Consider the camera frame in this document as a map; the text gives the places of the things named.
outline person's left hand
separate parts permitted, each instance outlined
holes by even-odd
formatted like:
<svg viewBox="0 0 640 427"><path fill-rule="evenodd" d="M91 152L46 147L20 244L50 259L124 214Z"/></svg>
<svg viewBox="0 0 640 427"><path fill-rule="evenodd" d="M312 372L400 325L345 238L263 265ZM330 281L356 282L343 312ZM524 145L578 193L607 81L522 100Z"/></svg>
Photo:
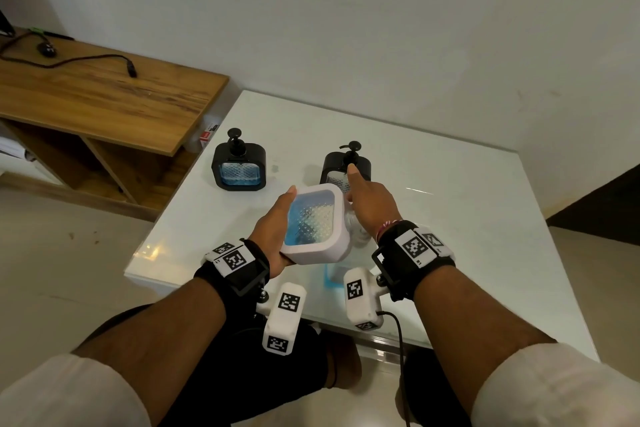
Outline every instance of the person's left hand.
<svg viewBox="0 0 640 427"><path fill-rule="evenodd" d="M296 187L281 195L271 209L255 224L249 239L260 247L269 261L269 277L274 278L282 273L284 267L293 262L280 253L287 234L287 215L291 203L296 197Z"/></svg>

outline power cord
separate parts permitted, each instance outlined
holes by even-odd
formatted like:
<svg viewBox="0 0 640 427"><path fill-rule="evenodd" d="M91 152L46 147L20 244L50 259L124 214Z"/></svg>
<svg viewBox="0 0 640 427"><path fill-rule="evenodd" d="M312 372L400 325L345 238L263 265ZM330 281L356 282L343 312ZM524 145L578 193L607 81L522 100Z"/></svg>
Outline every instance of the power cord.
<svg viewBox="0 0 640 427"><path fill-rule="evenodd" d="M54 57L56 55L56 50L53 47L53 44L50 42L50 40L46 38L46 36L44 36L44 34L41 34L39 32L29 31L29 32L25 32L24 34L20 34L18 37L13 38L10 41L5 42L2 46L0 46L0 60L16 62L21 64L28 64L29 66L41 67L44 69L52 69L73 61L83 61L87 59L103 59L103 58L122 58L124 59L124 61L127 62L127 73L129 74L129 76L131 78L138 77L138 72L136 71L136 67L133 65L133 61L127 58L126 56L123 56L122 54L98 54L96 56L80 56L77 58L64 59L62 61L58 61L53 64L41 64L34 61L29 61L27 59L13 58L13 57L4 55L4 52L10 47L12 47L16 42L20 41L21 39L25 39L30 35L37 35L39 38L42 39L43 42L39 43L37 47L37 50L38 52L40 52L40 54L42 54L45 57Z"/></svg>
<svg viewBox="0 0 640 427"><path fill-rule="evenodd" d="M400 393L402 393L402 409L404 411L404 421L406 422L406 427L410 427L409 425L409 405L406 401L406 388L404 387L404 344L402 341L402 329L400 328L400 321L396 317L396 314L392 312L387 312L386 310L380 310L376 312L379 316L391 316L396 320L396 325L398 326L398 341L400 342Z"/></svg>

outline person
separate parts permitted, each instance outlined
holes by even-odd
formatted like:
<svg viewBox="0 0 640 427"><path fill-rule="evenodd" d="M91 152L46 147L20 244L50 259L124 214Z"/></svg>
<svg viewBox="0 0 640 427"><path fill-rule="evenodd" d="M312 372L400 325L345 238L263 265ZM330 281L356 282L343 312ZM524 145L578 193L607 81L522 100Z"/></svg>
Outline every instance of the person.
<svg viewBox="0 0 640 427"><path fill-rule="evenodd" d="M356 216L379 243L406 226L382 184L365 181L354 165L348 179ZM280 196L248 239L252 253L268 261L270 277L289 265L279 250L295 195L292 187ZM0 424L228 425L320 388L350 388L358 381L353 343L318 335L306 324L289 356L263 350L264 319L220 286L210 265L169 296L116 316L72 353L51 358L9 386L0 394ZM404 286L433 346L405 363L401 385L412 420L640 425L638 383L519 318L452 260L422 276Z"/></svg>

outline bracelet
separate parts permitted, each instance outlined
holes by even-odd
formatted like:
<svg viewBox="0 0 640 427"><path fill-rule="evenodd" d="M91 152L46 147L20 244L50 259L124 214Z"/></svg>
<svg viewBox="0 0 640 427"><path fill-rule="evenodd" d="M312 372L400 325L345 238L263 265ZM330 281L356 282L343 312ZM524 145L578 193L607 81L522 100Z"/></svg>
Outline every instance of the bracelet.
<svg viewBox="0 0 640 427"><path fill-rule="evenodd" d="M380 237L380 235L382 234L383 231L385 231L386 229L388 229L388 227L390 227L391 225L393 225L394 223L397 223L398 221L402 221L402 220L392 220L392 221L385 221L382 226L378 229L378 232L376 233L376 236L374 237L376 239L376 243L378 243L378 237Z"/></svg>

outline textured transparent panel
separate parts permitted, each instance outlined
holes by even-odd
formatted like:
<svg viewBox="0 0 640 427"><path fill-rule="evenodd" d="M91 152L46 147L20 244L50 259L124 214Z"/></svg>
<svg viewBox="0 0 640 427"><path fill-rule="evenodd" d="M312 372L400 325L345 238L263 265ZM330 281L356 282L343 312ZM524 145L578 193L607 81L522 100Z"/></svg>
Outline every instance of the textured transparent panel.
<svg viewBox="0 0 640 427"><path fill-rule="evenodd" d="M335 184L340 190L344 193L349 192L349 179L347 178L347 174L340 171L330 171L326 175L326 181L331 184Z"/></svg>
<svg viewBox="0 0 640 427"><path fill-rule="evenodd" d="M291 204L285 245L327 241L333 233L333 193L327 190L301 194Z"/></svg>
<svg viewBox="0 0 640 427"><path fill-rule="evenodd" d="M223 162L220 178L228 186L255 186L260 184L260 167L248 162Z"/></svg>

